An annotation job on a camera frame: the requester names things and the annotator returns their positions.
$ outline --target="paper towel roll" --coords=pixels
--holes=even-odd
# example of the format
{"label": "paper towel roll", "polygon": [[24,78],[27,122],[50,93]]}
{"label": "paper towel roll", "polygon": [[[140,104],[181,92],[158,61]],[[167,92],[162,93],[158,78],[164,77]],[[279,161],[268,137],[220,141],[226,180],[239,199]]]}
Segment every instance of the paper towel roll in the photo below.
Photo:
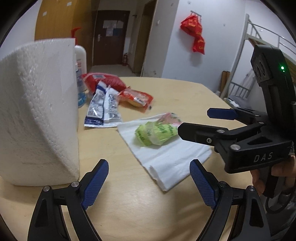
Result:
{"label": "paper towel roll", "polygon": [[44,186],[79,177],[74,39],[33,42],[0,60],[0,176]]}

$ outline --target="wooden table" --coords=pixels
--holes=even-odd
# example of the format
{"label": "wooden table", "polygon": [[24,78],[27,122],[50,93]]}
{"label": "wooden table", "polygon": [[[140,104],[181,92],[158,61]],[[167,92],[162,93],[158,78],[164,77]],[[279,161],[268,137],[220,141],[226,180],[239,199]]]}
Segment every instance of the wooden table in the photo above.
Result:
{"label": "wooden table", "polygon": [[[228,105],[201,84],[160,78],[126,77],[122,80],[133,89],[155,98],[152,110],[146,113],[129,105],[120,106],[124,121],[174,112],[185,122],[229,129],[243,126],[237,121],[208,118],[210,107],[228,108]],[[95,204],[87,209],[103,241],[195,241],[212,210],[204,204],[192,178],[186,178],[167,193],[162,192],[135,159],[116,128],[84,128],[86,111],[86,105],[79,110],[80,178],[101,158],[110,166]],[[223,160],[215,152],[204,166],[218,180],[233,187],[246,188],[252,184],[249,172],[227,174]],[[14,186],[0,179],[0,213],[18,241],[27,240],[41,189]],[[71,239],[78,240],[65,207],[63,211]],[[235,211],[233,207],[222,240],[227,240]]]}

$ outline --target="brown door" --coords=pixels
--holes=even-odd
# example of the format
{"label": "brown door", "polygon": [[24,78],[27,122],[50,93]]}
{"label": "brown door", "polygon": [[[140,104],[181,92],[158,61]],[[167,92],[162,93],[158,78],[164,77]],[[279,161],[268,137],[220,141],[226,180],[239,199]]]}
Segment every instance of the brown door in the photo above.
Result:
{"label": "brown door", "polygon": [[129,11],[98,11],[94,33],[94,65],[121,64]]}

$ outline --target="white plastic bag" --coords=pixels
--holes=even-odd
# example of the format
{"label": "white plastic bag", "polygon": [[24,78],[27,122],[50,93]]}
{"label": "white plastic bag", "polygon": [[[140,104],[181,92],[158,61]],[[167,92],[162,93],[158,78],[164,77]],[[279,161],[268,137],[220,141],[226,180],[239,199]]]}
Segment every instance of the white plastic bag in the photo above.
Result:
{"label": "white plastic bag", "polygon": [[90,102],[84,126],[94,128],[116,127],[122,123],[118,112],[118,91],[107,87],[102,81],[99,82],[96,93]]}

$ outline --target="snack package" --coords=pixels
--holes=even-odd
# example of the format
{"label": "snack package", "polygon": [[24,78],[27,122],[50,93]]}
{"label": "snack package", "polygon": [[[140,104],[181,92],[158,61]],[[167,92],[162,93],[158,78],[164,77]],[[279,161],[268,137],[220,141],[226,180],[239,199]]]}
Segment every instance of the snack package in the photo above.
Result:
{"label": "snack package", "polygon": [[130,87],[121,91],[118,95],[120,101],[127,101],[135,107],[142,107],[145,110],[151,109],[153,97],[145,92],[132,90]]}
{"label": "snack package", "polygon": [[142,146],[163,145],[167,140],[178,134],[178,127],[182,124],[180,118],[174,113],[167,113],[155,122],[140,125],[135,136]]}
{"label": "snack package", "polygon": [[126,89],[125,83],[116,75],[105,73],[89,73],[81,76],[83,81],[93,95],[96,92],[96,87],[100,81],[104,82],[107,86],[117,90],[118,92]]}
{"label": "snack package", "polygon": [[123,122],[118,112],[118,91],[99,82],[84,120],[85,127],[109,128]]}

